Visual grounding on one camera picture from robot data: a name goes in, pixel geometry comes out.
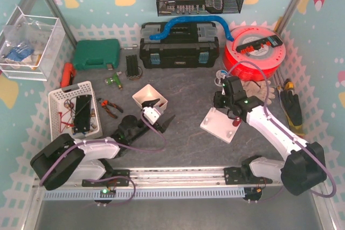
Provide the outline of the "red spring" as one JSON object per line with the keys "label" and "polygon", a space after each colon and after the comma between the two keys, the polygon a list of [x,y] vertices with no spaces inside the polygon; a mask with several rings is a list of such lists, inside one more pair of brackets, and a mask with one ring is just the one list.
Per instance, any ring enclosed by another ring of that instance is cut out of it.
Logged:
{"label": "red spring", "polygon": [[240,118],[236,118],[235,120],[233,120],[232,125],[234,127],[238,127],[240,125],[240,123],[241,123],[241,119]]}

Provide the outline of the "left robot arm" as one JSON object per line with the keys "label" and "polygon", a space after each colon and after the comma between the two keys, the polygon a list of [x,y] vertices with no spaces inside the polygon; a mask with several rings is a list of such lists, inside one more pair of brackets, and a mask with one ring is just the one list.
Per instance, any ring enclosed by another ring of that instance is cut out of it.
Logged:
{"label": "left robot arm", "polygon": [[61,134],[30,161],[40,182],[48,191],[63,186],[68,180],[81,180],[87,185],[115,185],[129,176],[117,173],[108,160],[121,157],[127,150],[135,150],[133,143],[153,131],[159,137],[175,118],[167,117],[157,104],[158,99],[142,103],[141,117],[125,116],[118,128],[106,138],[81,140]]}

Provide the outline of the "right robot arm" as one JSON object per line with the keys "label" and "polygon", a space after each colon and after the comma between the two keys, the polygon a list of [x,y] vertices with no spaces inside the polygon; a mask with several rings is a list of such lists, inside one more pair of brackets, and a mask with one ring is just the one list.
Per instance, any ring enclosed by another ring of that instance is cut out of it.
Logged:
{"label": "right robot arm", "polygon": [[240,78],[221,79],[222,90],[215,92],[216,108],[225,108],[234,117],[260,132],[278,151],[282,160],[253,156],[242,166],[244,177],[264,177],[279,181],[289,193],[298,196],[327,179],[325,153],[317,143],[308,143],[292,133],[256,96],[248,97]]}

